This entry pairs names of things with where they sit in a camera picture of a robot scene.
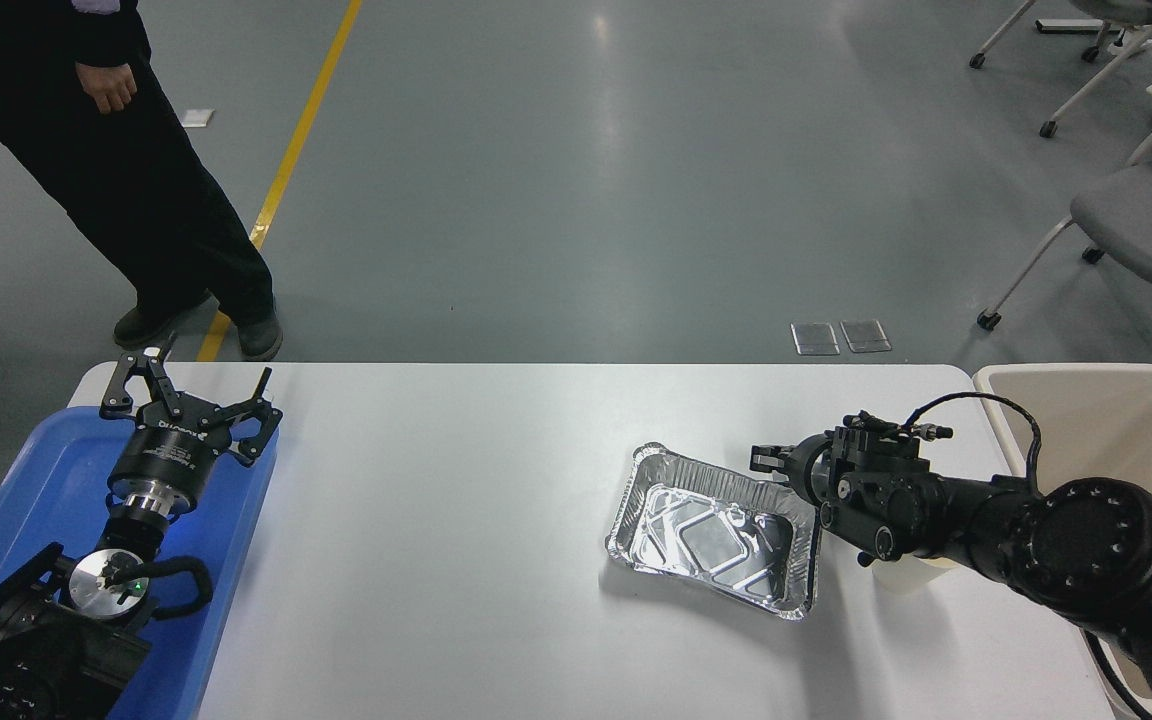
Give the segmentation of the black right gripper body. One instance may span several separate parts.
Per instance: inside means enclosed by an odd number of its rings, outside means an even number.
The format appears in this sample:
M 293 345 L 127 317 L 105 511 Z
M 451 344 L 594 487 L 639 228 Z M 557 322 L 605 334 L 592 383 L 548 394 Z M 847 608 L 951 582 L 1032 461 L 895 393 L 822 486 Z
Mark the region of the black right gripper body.
M 801 500 L 813 506 L 820 506 L 826 500 L 829 471 L 828 469 L 824 470 L 824 488 L 818 488 L 817 465 L 820 457 L 829 450 L 831 445 L 832 438 L 828 434 L 817 434 L 805 438 L 803 442 L 783 452 L 783 473 L 787 478 L 787 487 L 790 487 Z

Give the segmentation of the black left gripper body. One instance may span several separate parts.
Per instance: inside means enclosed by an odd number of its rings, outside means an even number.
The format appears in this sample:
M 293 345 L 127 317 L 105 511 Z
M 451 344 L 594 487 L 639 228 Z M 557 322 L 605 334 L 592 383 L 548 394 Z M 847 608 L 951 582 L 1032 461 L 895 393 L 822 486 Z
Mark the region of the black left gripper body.
M 175 418 L 162 402 L 142 406 L 136 429 L 109 473 L 109 491 L 132 495 L 134 488 L 151 480 L 174 488 L 179 497 L 204 495 L 221 450 L 229 447 L 229 430 L 219 420 L 200 427 L 202 409 L 211 404 L 185 406 Z

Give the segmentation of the person's hand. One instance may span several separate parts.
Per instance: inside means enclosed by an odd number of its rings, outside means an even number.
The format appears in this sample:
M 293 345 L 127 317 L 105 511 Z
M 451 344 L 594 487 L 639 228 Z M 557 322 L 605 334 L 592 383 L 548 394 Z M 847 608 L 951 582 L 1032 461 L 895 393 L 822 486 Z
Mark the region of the person's hand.
M 74 70 L 82 91 L 90 97 L 103 115 L 127 109 L 138 92 L 131 65 L 92 67 L 76 61 Z

